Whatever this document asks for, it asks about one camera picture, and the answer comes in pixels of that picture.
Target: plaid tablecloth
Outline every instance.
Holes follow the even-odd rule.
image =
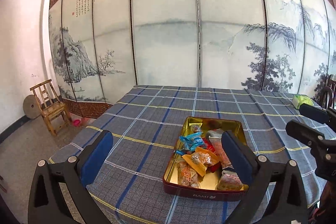
[[[293,95],[255,90],[223,90],[176,86],[135,86],[71,144],[50,158],[62,162],[78,155],[102,129],[114,135],[114,146],[94,183],[87,189],[120,223],[222,223],[237,202],[182,198],[163,191],[162,176],[181,127],[188,116],[237,120],[249,147],[271,161],[297,161],[309,205],[319,200],[325,180],[314,173],[310,149],[286,134],[297,119],[333,139],[327,126],[299,115]],[[270,184],[254,217],[259,219],[275,184]]]

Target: silver screw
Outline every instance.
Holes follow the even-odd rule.
[[[71,156],[68,158],[68,162],[75,162],[77,160],[77,157],[76,156]]]
[[[294,161],[294,160],[290,160],[290,161],[289,161],[289,164],[290,164],[291,166],[296,166],[296,161]]]
[[[265,162],[265,161],[267,161],[267,158],[265,156],[263,156],[263,155],[260,155],[258,157],[258,160],[261,161],[261,162]]]
[[[37,164],[39,167],[45,165],[45,160],[40,160],[39,163]]]

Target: metal tin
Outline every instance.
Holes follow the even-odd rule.
[[[223,119],[212,118],[199,118],[188,117],[181,130],[181,136],[188,136],[192,134],[189,124],[202,123],[201,130],[205,134],[208,130],[221,128],[222,130],[231,130],[236,137],[244,144],[246,143],[245,134],[241,122]],[[186,187],[177,184],[177,168],[175,166],[175,160],[181,158],[175,151],[181,149],[183,143],[178,139],[174,153],[172,154],[166,171],[163,175],[163,188],[168,194],[183,196],[186,198],[197,198],[207,200],[222,200],[222,201],[238,201],[240,200],[248,189],[247,185],[244,185],[240,191],[221,191],[217,190],[218,182],[221,178],[221,170],[217,170],[214,173],[207,172],[202,178],[199,177],[201,189]]]

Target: tablecloth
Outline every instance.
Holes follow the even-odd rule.
[[[310,149],[286,134],[291,119],[299,120],[334,139],[326,125],[299,115],[293,94],[256,90],[226,90],[177,86],[135,86],[71,144],[49,160],[62,162],[78,155],[99,132],[109,130],[114,145],[93,184],[92,197],[120,223],[222,223],[238,202],[217,202],[166,194],[162,176],[188,116],[240,121],[249,147],[275,162],[297,161],[307,203],[319,200],[325,180],[314,173]],[[270,184],[253,222],[267,206],[275,184]]]

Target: chair seat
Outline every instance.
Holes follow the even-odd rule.
[[[64,108],[64,103],[56,102],[53,103],[51,106],[43,109],[43,115],[49,116],[52,113],[58,114],[59,111],[61,111]]]

